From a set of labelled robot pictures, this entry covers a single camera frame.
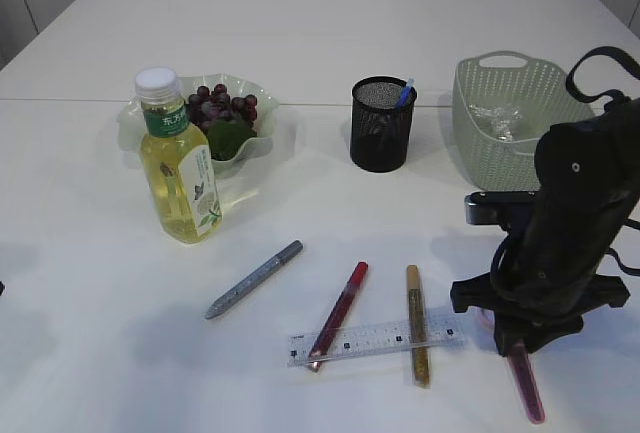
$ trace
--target white bottle cap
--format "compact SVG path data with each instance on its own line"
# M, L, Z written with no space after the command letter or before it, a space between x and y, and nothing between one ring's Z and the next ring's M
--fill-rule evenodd
M171 68L149 68L136 76L136 94L145 103L161 105L180 96L182 84Z

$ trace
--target green tea bottle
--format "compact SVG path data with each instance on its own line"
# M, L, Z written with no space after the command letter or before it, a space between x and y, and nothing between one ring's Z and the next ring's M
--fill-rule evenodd
M173 70L143 71L136 94L149 130L140 156L162 227L184 243L196 243L222 219L209 142L189 121Z

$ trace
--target silver glitter marker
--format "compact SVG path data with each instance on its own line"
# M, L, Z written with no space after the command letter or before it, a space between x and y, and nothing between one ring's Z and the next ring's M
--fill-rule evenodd
M300 243L299 240L296 240L281 252L276 253L263 265L256 268L251 274L249 274L249 276L241 280L240 283L214 301L213 305L209 307L207 313L204 315L205 319L210 320L211 318L215 318L227 311L301 251L302 243Z

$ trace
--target purple grapes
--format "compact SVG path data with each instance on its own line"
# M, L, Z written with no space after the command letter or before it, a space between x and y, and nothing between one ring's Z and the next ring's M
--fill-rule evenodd
M205 100L209 98L209 96L211 95L211 92L209 91L209 88L203 85L198 87L198 90L196 91L196 95L198 95L200 98Z
M223 85L222 83L218 83L216 86L213 87L213 92L216 95L219 95L220 93L226 93L227 92L227 87L225 85Z
M258 98L255 95L231 98L227 87L222 83L217 84L213 90L204 85L199 86L196 93L189 95L187 99L189 120L205 134L218 120L231 123L244 121L253 128L254 121L258 118L257 105Z
M256 95L247 95L244 97L244 102L247 104L249 108L255 108L258 106L258 98Z
M244 98L236 96L233 100L231 100L231 109L237 113L242 113L245 109Z

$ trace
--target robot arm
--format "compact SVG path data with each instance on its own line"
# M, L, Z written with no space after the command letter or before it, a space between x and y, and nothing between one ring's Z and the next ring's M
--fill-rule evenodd
M518 341L529 352L582 329L581 315L624 305L619 278L596 275L603 256L640 198L640 99L617 90L589 97L573 83L590 56L612 56L640 79L640 65L622 50L598 48L567 76L579 101L612 97L599 117L554 125L540 139L535 167L540 191L485 192L467 198L468 222L499 224L508 236L490 273L456 282L456 312L468 306L494 311L498 352Z

